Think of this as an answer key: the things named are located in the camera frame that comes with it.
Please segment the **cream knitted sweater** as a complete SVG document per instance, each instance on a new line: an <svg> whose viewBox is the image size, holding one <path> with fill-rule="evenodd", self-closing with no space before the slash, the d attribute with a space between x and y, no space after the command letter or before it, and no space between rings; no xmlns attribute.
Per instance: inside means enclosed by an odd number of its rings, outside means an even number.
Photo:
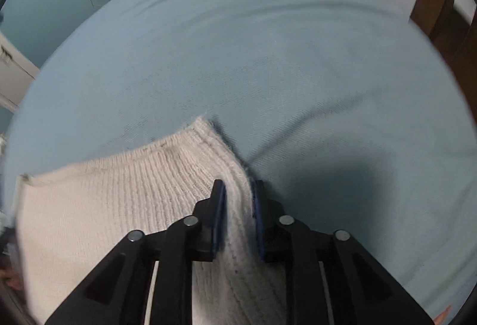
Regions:
<svg viewBox="0 0 477 325"><path fill-rule="evenodd" d="M260 260L248 175L204 119L153 144L21 180L17 238L27 306L44 324L132 230L162 231L226 185L221 249L192 274L195 324L283 324L285 278Z"/></svg>

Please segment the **light blue bed sheet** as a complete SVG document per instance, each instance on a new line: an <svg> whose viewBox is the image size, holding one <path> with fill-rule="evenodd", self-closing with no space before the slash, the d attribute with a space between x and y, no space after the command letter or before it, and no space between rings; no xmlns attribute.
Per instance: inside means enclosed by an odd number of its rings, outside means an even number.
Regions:
<svg viewBox="0 0 477 325"><path fill-rule="evenodd" d="M476 129L440 54L381 0L111 0L45 62L8 132L21 180L204 119L249 182L350 232L425 309L476 284Z"/></svg>

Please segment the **white door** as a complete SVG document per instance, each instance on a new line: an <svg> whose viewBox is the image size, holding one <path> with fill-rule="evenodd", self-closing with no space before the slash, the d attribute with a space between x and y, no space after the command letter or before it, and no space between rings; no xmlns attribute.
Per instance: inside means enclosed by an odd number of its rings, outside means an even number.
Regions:
<svg viewBox="0 0 477 325"><path fill-rule="evenodd" d="M1 107L15 113L40 69L0 34L0 95Z"/></svg>

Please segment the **brown wooden chair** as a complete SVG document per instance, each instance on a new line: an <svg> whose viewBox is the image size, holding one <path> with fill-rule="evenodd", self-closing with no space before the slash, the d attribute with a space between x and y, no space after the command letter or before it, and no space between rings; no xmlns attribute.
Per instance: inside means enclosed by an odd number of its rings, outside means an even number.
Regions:
<svg viewBox="0 0 477 325"><path fill-rule="evenodd" d="M476 115L476 16L466 22L454 1L416 0L411 21L441 53Z"/></svg>

